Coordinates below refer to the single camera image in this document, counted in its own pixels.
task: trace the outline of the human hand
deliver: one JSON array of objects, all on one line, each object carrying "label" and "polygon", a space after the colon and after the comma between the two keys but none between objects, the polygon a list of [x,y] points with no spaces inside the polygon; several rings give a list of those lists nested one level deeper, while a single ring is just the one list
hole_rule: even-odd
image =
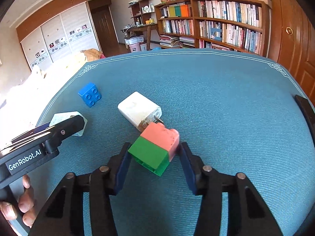
[{"label": "human hand", "polygon": [[[31,186],[31,179],[28,175],[23,176],[23,186],[25,192],[19,199],[19,209],[24,213],[23,222],[29,227],[32,227],[37,213],[35,211],[34,189]],[[7,220],[15,220],[17,218],[17,211],[15,207],[7,202],[0,202],[0,210]]]}]

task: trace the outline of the white bedding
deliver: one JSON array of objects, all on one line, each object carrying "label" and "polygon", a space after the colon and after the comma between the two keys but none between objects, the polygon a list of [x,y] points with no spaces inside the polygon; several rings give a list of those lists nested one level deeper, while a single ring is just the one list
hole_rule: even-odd
[{"label": "white bedding", "polygon": [[83,53],[71,54],[54,62],[45,78],[33,70],[22,85],[10,89],[0,109],[0,150],[35,127],[49,101],[86,62]]}]

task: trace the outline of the trash can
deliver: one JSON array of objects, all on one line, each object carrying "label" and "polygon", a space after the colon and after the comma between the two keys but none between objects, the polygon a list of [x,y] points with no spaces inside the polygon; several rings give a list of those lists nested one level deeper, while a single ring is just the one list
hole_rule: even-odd
[{"label": "trash can", "polygon": [[131,52],[140,52],[140,43],[143,42],[143,37],[137,36],[130,39],[125,39],[125,42],[129,45]]}]

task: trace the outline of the white decorative border line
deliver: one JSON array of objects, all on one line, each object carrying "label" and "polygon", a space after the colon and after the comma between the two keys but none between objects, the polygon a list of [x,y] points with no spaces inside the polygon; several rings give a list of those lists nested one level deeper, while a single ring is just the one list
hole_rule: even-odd
[{"label": "white decorative border line", "polygon": [[42,116],[39,125],[42,124],[43,119],[47,115],[49,109],[52,107],[56,99],[59,97],[59,95],[76,79],[84,75],[86,72],[88,72],[91,69],[94,69],[98,65],[101,64],[106,64],[114,61],[120,61],[120,60],[126,60],[126,59],[131,59],[131,58],[137,58],[137,57],[145,57],[145,56],[163,56],[163,55],[187,55],[187,54],[213,54],[213,55],[218,55],[218,56],[229,56],[229,57],[235,57],[235,58],[241,58],[241,59],[248,59],[248,60],[254,60],[257,62],[262,62],[266,63],[269,65],[271,68],[276,69],[278,72],[280,72],[284,77],[289,78],[289,80],[293,83],[293,85],[297,88],[297,90],[300,92],[300,94],[304,97],[304,93],[300,90],[298,85],[295,83],[295,81],[286,73],[286,71],[283,69],[283,67],[277,63],[271,62],[271,61],[265,61],[263,59],[255,58],[255,57],[249,57],[249,56],[244,56],[244,55],[237,55],[237,54],[228,54],[228,53],[218,53],[218,52],[213,52],[213,51],[189,51],[189,52],[163,52],[163,53],[147,53],[147,54],[140,54],[140,55],[133,55],[133,56],[128,56],[128,57],[121,57],[121,58],[113,58],[113,59],[108,59],[106,61],[98,62],[95,64],[90,64],[85,66],[75,78],[73,78],[67,85],[65,85],[57,94],[57,96],[50,101],[50,105],[48,106],[47,110],[45,111],[44,115]]}]

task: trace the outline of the door knob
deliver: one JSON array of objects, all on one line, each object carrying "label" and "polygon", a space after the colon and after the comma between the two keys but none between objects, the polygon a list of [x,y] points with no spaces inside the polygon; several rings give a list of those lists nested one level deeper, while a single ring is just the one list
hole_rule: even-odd
[{"label": "door knob", "polygon": [[290,28],[290,27],[287,27],[287,28],[285,29],[285,31],[286,31],[287,34],[289,34],[289,35],[292,35],[292,34],[293,34],[293,30],[292,30],[292,28]]}]

